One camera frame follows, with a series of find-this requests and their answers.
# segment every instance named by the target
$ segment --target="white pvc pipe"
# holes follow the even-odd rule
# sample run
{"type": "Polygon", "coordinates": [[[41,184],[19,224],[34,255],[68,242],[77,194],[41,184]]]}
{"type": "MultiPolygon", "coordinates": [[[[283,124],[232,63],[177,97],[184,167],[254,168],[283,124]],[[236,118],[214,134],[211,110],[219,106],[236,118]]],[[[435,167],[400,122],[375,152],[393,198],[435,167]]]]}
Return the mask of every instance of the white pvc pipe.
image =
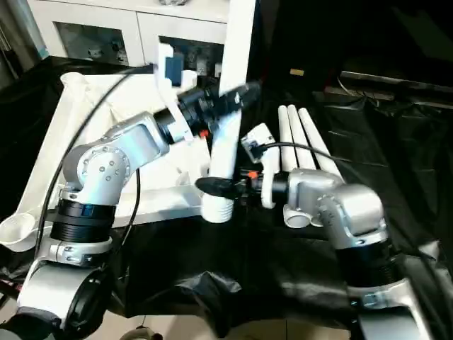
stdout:
{"type": "MultiPolygon", "coordinates": [[[[301,108],[299,110],[299,117],[300,117],[300,120],[302,121],[302,125],[305,128],[306,136],[308,137],[308,140],[310,141],[310,145],[313,148],[318,149],[318,150],[330,155],[331,153],[328,151],[327,146],[323,141],[323,138],[319,134],[318,129],[316,128],[315,124],[313,123],[313,120],[310,117],[309,112],[305,108],[301,108]]],[[[321,156],[316,153],[315,153],[315,157],[318,160],[321,170],[324,170],[326,172],[330,172],[331,174],[337,175],[341,179],[343,178],[343,176],[341,176],[340,171],[338,170],[338,167],[336,166],[335,162],[332,159],[329,159],[325,156],[321,156]]]]}
{"type": "MultiPolygon", "coordinates": [[[[280,130],[280,141],[293,143],[286,106],[280,106],[278,108],[278,127],[280,130]]],[[[282,170],[289,172],[296,168],[297,158],[294,147],[282,147],[282,170]]]]}
{"type": "MultiPolygon", "coordinates": [[[[246,82],[254,14],[255,0],[230,0],[220,78],[221,94],[246,82]]],[[[212,141],[210,176],[232,178],[240,126],[241,111],[220,120],[212,141]]],[[[226,198],[204,194],[201,214],[208,222],[226,222],[233,215],[233,203],[226,198]]]]}
{"type": "MultiPolygon", "coordinates": [[[[288,106],[288,116],[294,143],[308,146],[304,128],[302,127],[299,115],[297,114],[297,109],[294,105],[288,106]]],[[[309,150],[296,147],[296,156],[297,161],[299,162],[299,168],[316,169],[313,156],[309,150]]]]}

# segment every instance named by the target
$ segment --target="white robotic arm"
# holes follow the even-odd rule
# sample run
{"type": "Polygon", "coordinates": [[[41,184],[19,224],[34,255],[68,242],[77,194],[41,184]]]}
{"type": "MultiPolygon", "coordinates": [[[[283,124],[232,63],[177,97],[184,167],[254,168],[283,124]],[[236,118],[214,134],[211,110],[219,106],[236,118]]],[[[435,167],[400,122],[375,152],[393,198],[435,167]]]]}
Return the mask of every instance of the white robotic arm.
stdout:
{"type": "MultiPolygon", "coordinates": [[[[248,106],[259,93],[258,83],[220,97],[217,89],[192,89],[178,98],[180,119],[193,134],[213,131],[222,116],[248,106]]],[[[183,139],[187,131],[178,128],[178,119],[168,109],[141,113],[68,153],[67,184],[50,237],[29,270],[16,315],[0,326],[0,339],[83,339],[99,327],[113,285],[105,263],[121,190],[138,168],[183,139]]]]}

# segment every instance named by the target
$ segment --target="wire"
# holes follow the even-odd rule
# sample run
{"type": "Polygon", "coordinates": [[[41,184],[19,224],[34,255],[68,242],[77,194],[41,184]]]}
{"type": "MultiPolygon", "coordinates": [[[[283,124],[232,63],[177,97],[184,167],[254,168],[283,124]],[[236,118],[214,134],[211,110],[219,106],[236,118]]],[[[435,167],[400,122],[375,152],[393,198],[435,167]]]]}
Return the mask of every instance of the wire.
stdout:
{"type": "Polygon", "coordinates": [[[315,154],[319,154],[321,156],[324,156],[326,158],[332,159],[333,161],[336,161],[338,165],[342,166],[346,170],[348,170],[351,174],[354,175],[354,177],[361,183],[371,186],[368,184],[369,181],[365,179],[362,175],[360,175],[357,170],[355,170],[351,165],[346,163],[343,159],[339,159],[338,157],[331,156],[319,149],[316,149],[314,147],[309,147],[308,145],[303,145],[303,144],[297,144],[297,143],[292,143],[292,142],[275,142],[275,143],[269,143],[269,144],[263,144],[260,145],[259,147],[256,147],[259,150],[265,151],[267,149],[270,149],[271,147],[297,147],[300,149],[305,149],[309,150],[315,154]]]}
{"type": "Polygon", "coordinates": [[[337,81],[338,81],[338,84],[340,84],[341,88],[344,90],[344,92],[346,92],[347,94],[349,94],[350,96],[352,97],[357,97],[357,95],[359,95],[358,92],[356,92],[356,94],[354,94],[353,92],[351,92],[350,90],[348,90],[346,88],[346,86],[343,85],[343,83],[340,81],[340,78],[337,77],[337,81]]]}
{"type": "MultiPolygon", "coordinates": [[[[259,147],[256,147],[256,149],[259,149],[260,151],[264,151],[267,149],[270,149],[271,147],[297,147],[300,149],[305,149],[309,150],[315,154],[319,154],[321,156],[327,157],[329,159],[332,159],[333,161],[336,161],[338,165],[343,166],[345,169],[350,171],[354,176],[364,185],[367,185],[371,187],[368,184],[368,181],[360,175],[354,168],[352,168],[349,164],[345,163],[344,160],[339,159],[337,157],[331,156],[319,149],[316,149],[314,147],[309,147],[307,145],[303,144],[297,144],[297,143],[292,143],[292,142],[276,142],[276,143],[270,143],[270,144],[264,144],[260,145],[259,147]]],[[[384,212],[384,220],[385,221],[390,221],[386,213],[384,212]]],[[[427,309],[430,311],[431,317],[434,319],[435,323],[438,325],[439,329],[442,332],[442,336],[445,339],[453,339],[453,306],[450,303],[450,297],[447,291],[445,290],[445,287],[443,286],[442,282],[440,281],[439,277],[437,276],[434,268],[431,266],[430,262],[427,259],[426,254],[424,254],[418,246],[415,244],[415,242],[411,239],[409,234],[402,228],[398,223],[392,223],[391,226],[397,230],[400,235],[405,239],[405,241],[408,243],[409,247],[412,248],[418,257],[420,257],[420,260],[422,261],[423,266],[425,267],[426,271],[430,274],[432,280],[435,283],[436,289],[440,292],[440,297],[442,300],[445,302],[445,307],[447,308],[447,313],[448,313],[448,318],[449,318],[449,323],[451,324],[451,329],[449,332],[445,329],[445,324],[442,322],[440,316],[435,310],[435,306],[429,301],[429,299],[425,299],[425,305],[427,306],[427,309]]]]}
{"type": "Polygon", "coordinates": [[[121,243],[120,246],[117,248],[117,252],[121,249],[126,244],[127,238],[129,237],[129,233],[132,230],[132,227],[134,225],[134,220],[135,217],[137,216],[137,211],[139,209],[140,205],[140,193],[141,193],[141,183],[140,183],[140,169],[137,169],[135,171],[135,176],[137,177],[137,196],[135,198],[135,206],[134,210],[132,211],[132,215],[130,216],[130,221],[129,224],[127,225],[124,234],[122,235],[121,238],[121,243]]]}
{"type": "Polygon", "coordinates": [[[54,176],[52,177],[52,180],[50,181],[50,185],[49,185],[49,188],[47,189],[47,192],[46,192],[46,195],[44,198],[44,202],[42,203],[41,216],[40,216],[40,220],[38,223],[38,232],[36,234],[35,258],[38,256],[39,251],[40,251],[42,236],[44,233],[44,223],[45,223],[45,218],[47,215],[47,209],[49,207],[50,198],[52,196],[52,192],[55,187],[55,184],[58,180],[59,173],[62,170],[64,158],[68,155],[68,153],[74,147],[74,145],[76,144],[76,141],[80,137],[81,133],[84,131],[84,129],[86,128],[86,126],[88,125],[88,123],[90,122],[90,120],[92,119],[94,114],[96,113],[96,111],[100,108],[100,106],[104,103],[104,101],[109,97],[109,95],[111,95],[111,93],[114,92],[114,90],[116,90],[116,88],[119,85],[121,85],[124,81],[126,81],[133,74],[144,73],[145,71],[146,71],[146,73],[151,73],[151,72],[149,72],[149,70],[152,70],[152,69],[153,69],[153,65],[151,64],[151,65],[145,65],[142,67],[135,67],[133,69],[126,69],[121,72],[118,72],[117,74],[125,74],[125,76],[123,78],[121,78],[120,80],[118,80],[104,94],[104,96],[100,99],[100,101],[94,106],[94,108],[86,116],[85,120],[82,122],[79,129],[76,131],[75,135],[72,137],[71,141],[69,142],[69,144],[66,148],[66,151],[64,152],[62,159],[60,160],[60,162],[58,164],[57,170],[55,171],[54,176]]]}

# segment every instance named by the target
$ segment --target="black tablecloth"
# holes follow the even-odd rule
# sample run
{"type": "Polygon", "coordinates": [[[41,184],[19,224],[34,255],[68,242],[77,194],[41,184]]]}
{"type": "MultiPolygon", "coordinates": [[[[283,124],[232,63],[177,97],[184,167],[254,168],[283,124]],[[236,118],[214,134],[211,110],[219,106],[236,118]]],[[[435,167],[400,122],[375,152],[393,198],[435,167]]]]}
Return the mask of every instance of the black tablecloth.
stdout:
{"type": "MultiPolygon", "coordinates": [[[[15,210],[25,188],[62,91],[59,76],[116,70],[111,65],[49,58],[0,92],[5,127],[2,218],[15,210]]],[[[453,292],[447,271],[453,264],[451,112],[396,101],[377,108],[367,98],[322,93],[295,97],[264,90],[261,102],[243,114],[242,132],[264,121],[277,139],[277,107],[290,103],[309,109],[332,154],[349,160],[369,181],[384,202],[390,225],[399,224],[416,240],[453,292]]],[[[241,148],[237,165],[251,166],[241,148]]],[[[349,182],[357,181],[343,174],[349,182]]],[[[444,317],[445,304],[414,250],[392,227],[391,233],[406,254],[416,290],[422,288],[444,317]]],[[[0,273],[23,280],[31,256],[0,248],[0,273]]],[[[352,315],[323,229],[286,228],[281,207],[237,206],[234,218],[223,225],[192,217],[137,226],[114,263],[124,275],[117,280],[119,300],[112,310],[127,317],[200,315],[224,336],[231,327],[252,319],[303,317],[347,327],[352,315]]]]}

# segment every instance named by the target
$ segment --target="robotic arm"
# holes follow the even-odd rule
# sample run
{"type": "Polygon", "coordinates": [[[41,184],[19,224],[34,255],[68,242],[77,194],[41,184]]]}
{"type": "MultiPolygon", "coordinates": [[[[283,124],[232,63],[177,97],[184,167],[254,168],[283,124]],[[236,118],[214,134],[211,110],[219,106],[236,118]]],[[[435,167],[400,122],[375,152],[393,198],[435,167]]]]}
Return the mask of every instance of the robotic arm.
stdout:
{"type": "MultiPolygon", "coordinates": [[[[257,83],[221,97],[216,89],[193,89],[180,95],[178,110],[193,134],[213,131],[218,119],[259,93],[257,83]]],[[[179,118],[169,109],[144,112],[70,151],[50,237],[23,284],[16,315],[0,326],[1,339],[83,339],[99,327],[113,286],[105,263],[121,190],[137,169],[187,135],[179,118]]]]}
{"type": "MultiPolygon", "coordinates": [[[[263,126],[242,139],[253,162],[263,162],[275,150],[260,148],[267,141],[273,137],[263,126]]],[[[264,177],[246,171],[239,182],[208,177],[198,179],[196,185],[230,199],[260,195],[262,202],[265,190],[270,190],[274,201],[286,203],[287,225],[323,227],[357,312],[352,339],[433,339],[389,238],[382,202],[371,188],[346,184],[334,174],[314,169],[282,171],[273,176],[270,187],[264,177]]]]}

